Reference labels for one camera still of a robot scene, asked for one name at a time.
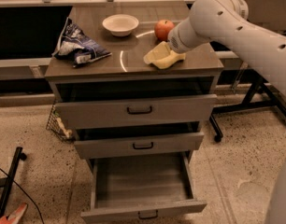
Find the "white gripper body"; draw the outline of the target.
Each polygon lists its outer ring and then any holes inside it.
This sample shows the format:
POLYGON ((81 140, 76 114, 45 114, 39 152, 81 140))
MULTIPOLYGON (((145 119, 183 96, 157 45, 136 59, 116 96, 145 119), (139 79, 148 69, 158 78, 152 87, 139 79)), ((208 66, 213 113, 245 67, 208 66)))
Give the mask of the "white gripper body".
POLYGON ((179 38, 178 31, 172 29, 167 38, 167 43, 169 47, 174 50, 176 53, 184 53, 191 50, 190 47, 186 46, 179 38))

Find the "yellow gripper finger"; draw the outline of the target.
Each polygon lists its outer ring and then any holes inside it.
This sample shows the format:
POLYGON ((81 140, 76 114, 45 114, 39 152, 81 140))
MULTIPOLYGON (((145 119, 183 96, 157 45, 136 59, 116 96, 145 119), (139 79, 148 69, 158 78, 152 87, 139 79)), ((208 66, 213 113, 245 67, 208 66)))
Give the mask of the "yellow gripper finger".
POLYGON ((150 50, 143 60, 146 64, 153 63, 154 61, 161 60, 170 54, 170 47, 166 42, 161 42, 154 49, 150 50))

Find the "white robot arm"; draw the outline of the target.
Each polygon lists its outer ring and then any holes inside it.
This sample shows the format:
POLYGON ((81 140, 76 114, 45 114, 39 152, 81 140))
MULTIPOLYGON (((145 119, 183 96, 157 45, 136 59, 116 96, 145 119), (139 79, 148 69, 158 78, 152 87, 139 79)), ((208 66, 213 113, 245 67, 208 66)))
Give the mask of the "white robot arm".
MULTIPOLYGON (((245 0, 196 0, 188 18, 169 32, 156 65, 169 67, 176 60, 172 52, 180 55, 215 41, 250 65, 286 98, 286 36, 247 21, 243 12, 249 9, 249 4, 245 0)), ((286 157, 265 217, 258 224, 286 224, 286 157)))

